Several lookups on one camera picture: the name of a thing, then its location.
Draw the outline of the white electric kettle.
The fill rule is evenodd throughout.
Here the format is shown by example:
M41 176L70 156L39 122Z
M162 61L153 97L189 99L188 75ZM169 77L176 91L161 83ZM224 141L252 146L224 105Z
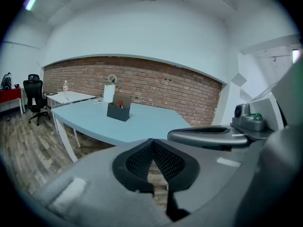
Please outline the white electric kettle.
M104 85L103 101L106 103L113 102L117 83L117 77L114 74L108 76L108 84Z

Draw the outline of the black office chair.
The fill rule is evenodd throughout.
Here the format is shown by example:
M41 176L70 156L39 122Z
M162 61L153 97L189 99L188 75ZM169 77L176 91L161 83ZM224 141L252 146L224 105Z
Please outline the black office chair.
M29 74L28 79L23 81L24 90L27 95L27 107L33 113L29 119L29 123L34 118L37 118L37 126L42 116L48 117L50 115L47 111L47 99L43 98L42 88L43 82L37 74Z

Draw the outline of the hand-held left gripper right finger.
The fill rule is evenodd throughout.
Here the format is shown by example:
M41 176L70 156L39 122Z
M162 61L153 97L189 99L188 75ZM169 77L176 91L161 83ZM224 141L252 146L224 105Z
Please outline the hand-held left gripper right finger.
M174 194L187 190L200 172L198 161L171 145L153 140L153 160L168 183L168 201L166 214L172 221L178 221L189 212L178 206Z

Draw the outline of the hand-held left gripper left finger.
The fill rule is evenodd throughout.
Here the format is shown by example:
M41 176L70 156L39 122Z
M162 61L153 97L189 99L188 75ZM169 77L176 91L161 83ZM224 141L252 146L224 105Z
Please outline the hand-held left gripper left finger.
M148 173L153 162L153 139L147 139L118 155L112 163L115 178L126 189L139 193L154 193L148 182Z

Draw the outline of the black backpack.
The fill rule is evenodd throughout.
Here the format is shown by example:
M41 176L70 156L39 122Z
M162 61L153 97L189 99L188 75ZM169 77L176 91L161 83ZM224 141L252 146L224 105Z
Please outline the black backpack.
M1 85L0 85L0 91L6 91L11 90L12 88L12 76L11 73L7 73L4 75Z

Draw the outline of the red table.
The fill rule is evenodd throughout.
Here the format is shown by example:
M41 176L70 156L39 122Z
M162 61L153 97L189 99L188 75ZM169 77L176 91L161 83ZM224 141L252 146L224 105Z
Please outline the red table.
M0 104L18 100L21 115L25 112L23 88L18 87L10 90L0 91Z

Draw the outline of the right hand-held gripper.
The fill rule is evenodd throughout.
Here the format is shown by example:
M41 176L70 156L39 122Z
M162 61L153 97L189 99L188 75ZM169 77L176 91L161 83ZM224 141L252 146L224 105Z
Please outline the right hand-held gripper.
M284 128L284 115L273 97L235 107L229 125L211 125L171 130L167 139L193 147L214 150L247 148Z

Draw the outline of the dark grey divided box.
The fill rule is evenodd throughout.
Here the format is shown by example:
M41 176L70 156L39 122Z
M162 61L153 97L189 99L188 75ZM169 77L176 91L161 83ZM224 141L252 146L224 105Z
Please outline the dark grey divided box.
M123 109L120 108L119 100L123 101ZM129 96L114 95L113 102L107 106L107 117L126 122L130 118L131 102Z

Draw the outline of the white side table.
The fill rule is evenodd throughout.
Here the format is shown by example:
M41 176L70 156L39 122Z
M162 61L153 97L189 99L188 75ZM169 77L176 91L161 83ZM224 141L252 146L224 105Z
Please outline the white side table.
M68 104L96 98L96 96L87 95L84 93L79 93L79 92L74 92L74 91L68 91L67 97L69 98L69 101L63 97L63 91L58 92L58 94L56 94L54 96L46 96L46 98L50 101L51 110L53 110L54 108L57 108L59 106L68 105Z

